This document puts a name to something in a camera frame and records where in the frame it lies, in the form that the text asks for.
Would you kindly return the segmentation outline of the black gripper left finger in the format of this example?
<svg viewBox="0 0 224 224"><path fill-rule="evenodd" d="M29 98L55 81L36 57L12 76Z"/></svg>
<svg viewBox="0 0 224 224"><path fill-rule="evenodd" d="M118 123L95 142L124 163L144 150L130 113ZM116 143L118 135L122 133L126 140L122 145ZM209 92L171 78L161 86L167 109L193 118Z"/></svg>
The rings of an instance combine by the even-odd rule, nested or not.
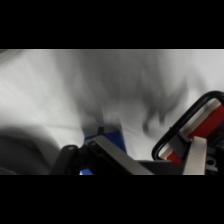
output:
<svg viewBox="0 0 224 224"><path fill-rule="evenodd" d="M85 141L81 148L64 146L50 175L78 175L86 169L94 175L152 175L103 135Z"/></svg>

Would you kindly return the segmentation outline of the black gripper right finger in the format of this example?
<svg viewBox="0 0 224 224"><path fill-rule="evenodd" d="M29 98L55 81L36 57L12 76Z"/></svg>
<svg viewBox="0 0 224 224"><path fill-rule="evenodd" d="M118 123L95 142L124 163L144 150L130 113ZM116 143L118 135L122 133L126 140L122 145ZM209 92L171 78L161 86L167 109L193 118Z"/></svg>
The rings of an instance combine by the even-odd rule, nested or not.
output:
<svg viewBox="0 0 224 224"><path fill-rule="evenodd" d="M194 137L184 162L183 175L222 175L224 164L216 149L207 144L207 140Z"/></svg>

